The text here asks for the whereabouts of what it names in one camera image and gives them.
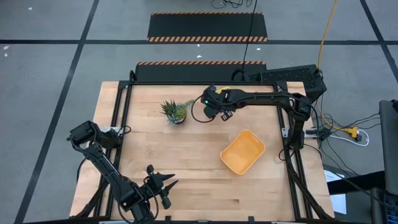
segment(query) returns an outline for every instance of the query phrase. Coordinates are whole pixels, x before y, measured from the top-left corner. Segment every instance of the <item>orange bowl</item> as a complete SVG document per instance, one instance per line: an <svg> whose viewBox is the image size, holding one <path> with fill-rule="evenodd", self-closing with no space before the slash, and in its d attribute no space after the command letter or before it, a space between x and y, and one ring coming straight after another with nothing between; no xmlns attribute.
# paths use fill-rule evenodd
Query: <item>orange bowl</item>
<svg viewBox="0 0 398 224"><path fill-rule="evenodd" d="M251 131L241 134L220 153L221 160L235 173L242 175L266 150L264 143Z"/></svg>

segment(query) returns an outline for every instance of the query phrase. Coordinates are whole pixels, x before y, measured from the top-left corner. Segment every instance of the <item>black cable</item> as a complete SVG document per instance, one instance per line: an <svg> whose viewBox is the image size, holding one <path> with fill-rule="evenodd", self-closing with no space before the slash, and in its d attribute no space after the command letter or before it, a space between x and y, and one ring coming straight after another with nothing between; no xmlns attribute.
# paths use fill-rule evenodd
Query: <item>black cable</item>
<svg viewBox="0 0 398 224"><path fill-rule="evenodd" d="M284 151L285 149L282 149L281 151L279 151L279 153L278 153L278 158L281 160L281 161L286 161L286 159L282 159L281 158L281 156L280 156L280 154Z"/></svg>
<svg viewBox="0 0 398 224"><path fill-rule="evenodd" d="M343 159L342 159L342 158L337 154L337 152L332 148L332 146L330 145L329 139L326 138L326 141L327 141L327 143L328 143L330 149L336 154L336 156L337 156L337 157L339 158L339 160L343 163L343 165L344 165L347 169L349 169L351 172L353 172L355 175L359 176L359 174L357 174L353 169L349 168L349 167L345 164L345 162L343 161Z"/></svg>
<svg viewBox="0 0 398 224"><path fill-rule="evenodd" d="M123 136L123 135L128 134L128 133L131 132L131 127L128 126L128 125L125 125L124 127L121 127L121 128L119 129L119 131L118 131L118 133L117 133L116 136L119 136L121 130L123 130L123 133L122 133L122 135L121 135L121 136Z"/></svg>
<svg viewBox="0 0 398 224"><path fill-rule="evenodd" d="M253 3L253 0L246 0L246 7L250 7L252 3Z"/></svg>
<svg viewBox="0 0 398 224"><path fill-rule="evenodd" d="M375 113L375 114L372 114L371 116L368 116L367 118L358 119L358 120L352 122L351 124L349 124L349 125L347 125L347 126L343 126L343 127L341 127L341 128L349 128L349 127L351 127L352 125L355 125L355 124L362 124L362 123L365 122L364 120L369 119L369 118L372 118L372 117L374 117L374 116L376 116L376 115L378 115L378 114L379 114L379 113L377 112L377 113Z"/></svg>
<svg viewBox="0 0 398 224"><path fill-rule="evenodd" d="M323 150L323 148L322 148L322 144L320 144L320 150L324 153L324 155L325 156L327 156L327 158L329 158L331 161L333 161L335 164L336 164L336 166L342 171L342 172L344 172L348 177L351 177L351 175L349 175L348 173L347 173L347 171L345 171L345 170L343 170L343 168L341 168L341 166L339 165L339 163L337 163L332 157L330 157L327 153L325 153L325 151Z"/></svg>
<svg viewBox="0 0 398 224"><path fill-rule="evenodd" d="M332 128L335 126L335 120L331 117L331 115L330 115L330 119L331 119L331 127L330 127L329 131L331 131Z"/></svg>
<svg viewBox="0 0 398 224"><path fill-rule="evenodd" d="M237 9L239 6L243 5L243 0L239 0L238 3L232 2L231 0L224 0L224 2L225 3L230 3L232 8L234 8L234 9Z"/></svg>
<svg viewBox="0 0 398 224"><path fill-rule="evenodd" d="M122 217L122 219L128 223L128 224L133 224L133 222L130 222L126 217L124 217L124 215L122 214L122 211L120 211L120 204L118 203L118 210L119 210L119 215L120 217Z"/></svg>
<svg viewBox="0 0 398 224"><path fill-rule="evenodd" d="M215 1L220 1L220 4L222 6L221 7L216 7L214 5ZM210 4L215 9L222 9L222 8L224 8L227 5L227 3L230 3L232 8L237 9L239 6L243 5L243 0L239 0L238 2L232 2L231 0L212 0ZM253 3L253 0L246 0L246 7L250 7L252 3Z"/></svg>
<svg viewBox="0 0 398 224"><path fill-rule="evenodd" d="M368 127L368 128L361 128L361 129L371 129L371 128L374 128L374 127L376 127L377 125L381 125L381 123L378 123L378 124L372 125L372 126L370 126L370 127Z"/></svg>
<svg viewBox="0 0 398 224"><path fill-rule="evenodd" d="M211 119L208 120L208 121L200 121L200 120L196 119L195 115L193 115L193 106L194 106L195 103L199 100L199 98L201 98L202 96L203 96L203 95L200 95L198 98L196 98L196 99L193 101L192 106L191 106L191 115L192 115L192 118L193 118L195 121L198 121L199 123L209 123L209 122L213 121L214 118L211 118Z"/></svg>
<svg viewBox="0 0 398 224"><path fill-rule="evenodd" d="M148 186L148 184L146 182L147 179L148 179L148 177L144 178L143 182L147 186L147 188L149 189L149 192L152 194L152 196L155 199L155 204L156 204L156 215L154 217L154 221L155 221L157 218L157 215L159 214L159 204L157 203L156 195L154 194L154 192L152 191L152 189Z"/></svg>
<svg viewBox="0 0 398 224"><path fill-rule="evenodd" d="M253 20L254 20L254 13L256 12L256 7L257 7L257 0L254 2L254 9L253 13L251 14L251 21L250 21L250 29L249 29L249 35L248 35L248 41L246 42L246 49L244 50L244 56L243 56L243 63L242 63L242 75L244 75L244 63L246 61L246 53L248 52L248 47L249 47L249 39L251 35L251 30L253 28Z"/></svg>
<svg viewBox="0 0 398 224"><path fill-rule="evenodd" d="M358 127L359 129L369 129L369 128L362 128L362 127L358 126L357 124L363 124L363 123L366 123L366 122L368 122L368 121L372 121L372 120L374 120L374 119L380 119L380 118L370 118L370 119L361 121L361 122L359 122L359 123L355 123L355 124L351 125L350 127L347 127L347 126L343 126L342 124L340 124L339 122L337 122L337 121L331 116L331 114L324 113L323 115L329 116L330 118L325 118L325 119L329 119L330 121L334 121L334 123L337 124L337 127L338 127L338 128L342 128L342 127L352 128L353 126L356 126L356 127Z"/></svg>
<svg viewBox="0 0 398 224"><path fill-rule="evenodd" d="M84 157L83 160L80 162L78 168L77 168L77 174L76 174L76 184L79 181L79 175L80 175L80 169L81 169L81 165L83 165L83 163L86 161L86 158Z"/></svg>
<svg viewBox="0 0 398 224"><path fill-rule="evenodd" d="M318 100L319 100L319 97L317 98L317 100L315 100L315 105L318 103Z"/></svg>
<svg viewBox="0 0 398 224"><path fill-rule="evenodd" d="M320 114L321 114L321 116L322 116L322 113L323 113L323 95L324 95L325 93L323 93L322 94L322 96L321 96L321 108L320 108ZM333 129L333 120L332 120L332 124L331 124L331 127L330 127L330 129L329 129L329 131L331 131Z"/></svg>

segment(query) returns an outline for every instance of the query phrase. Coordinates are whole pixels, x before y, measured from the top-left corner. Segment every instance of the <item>hazard stripe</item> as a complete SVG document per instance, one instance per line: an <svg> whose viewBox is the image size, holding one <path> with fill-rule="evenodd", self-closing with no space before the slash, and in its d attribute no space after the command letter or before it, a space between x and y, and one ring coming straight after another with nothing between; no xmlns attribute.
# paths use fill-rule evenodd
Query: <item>hazard stripe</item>
<svg viewBox="0 0 398 224"><path fill-rule="evenodd" d="M137 65L242 65L243 61L174 61L174 62L138 62ZM248 65L265 65L263 61L245 61Z"/></svg>
<svg viewBox="0 0 398 224"><path fill-rule="evenodd" d="M266 42L267 37L148 37L149 42Z"/></svg>
<svg viewBox="0 0 398 224"><path fill-rule="evenodd" d="M252 14L252 12L153 12L151 16L156 15L200 15L200 14L213 14L213 15L222 15L222 14ZM262 15L262 12L255 12L255 14Z"/></svg>

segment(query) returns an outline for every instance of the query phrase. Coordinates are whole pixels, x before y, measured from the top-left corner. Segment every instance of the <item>potted plant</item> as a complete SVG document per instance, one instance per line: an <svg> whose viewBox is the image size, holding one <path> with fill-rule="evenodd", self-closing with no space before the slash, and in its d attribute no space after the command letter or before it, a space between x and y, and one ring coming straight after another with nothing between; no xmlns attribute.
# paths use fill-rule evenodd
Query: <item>potted plant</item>
<svg viewBox="0 0 398 224"><path fill-rule="evenodd" d="M182 124L187 118L188 107L193 103L193 100L188 100L185 103L175 103L174 100L164 101L160 104L162 107L162 114L167 116L169 124Z"/></svg>

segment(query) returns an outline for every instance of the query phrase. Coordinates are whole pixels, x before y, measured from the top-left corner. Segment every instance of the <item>wooden table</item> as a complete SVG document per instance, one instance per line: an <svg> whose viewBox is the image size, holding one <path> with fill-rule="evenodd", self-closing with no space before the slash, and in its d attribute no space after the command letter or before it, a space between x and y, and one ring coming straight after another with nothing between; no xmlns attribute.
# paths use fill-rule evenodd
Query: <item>wooden table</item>
<svg viewBox="0 0 398 224"><path fill-rule="evenodd" d="M108 127L111 123L117 86L117 82L103 82L101 86L93 119L100 127ZM189 115L181 125L167 124L165 116L160 113L160 102L170 99L185 102L201 95L205 87L133 86L127 117L127 125L132 131L124 138L119 167L122 175L141 185L149 164L153 164L156 172L175 174L166 182L169 184L179 180L169 195L172 206L164 210L160 205L158 220L164 220L166 215L171 215L172 220L246 221L248 216L254 216L256 221L294 220L285 162L278 158L282 141L275 106L247 106L237 110L227 122L217 117L210 123L202 124ZM273 91L271 86L236 88ZM305 94L302 83L288 83L288 88L291 93ZM203 107L197 103L194 113L198 119L206 120ZM305 126L312 127L312 121L307 121ZM220 152L243 129L249 129L262 139L266 151L244 175L236 175L223 164ZM317 147L314 139L306 139L305 143ZM309 191L324 210L334 216L319 153L308 146L301 153ZM85 206L98 188L99 179L100 173L92 163L84 163L70 215L77 214ZM305 217L302 194L298 188L297 192L300 213ZM103 195L102 215L108 194L107 191ZM151 204L155 213L153 199ZM132 218L131 213L124 215ZM111 218L121 219L116 203Z"/></svg>

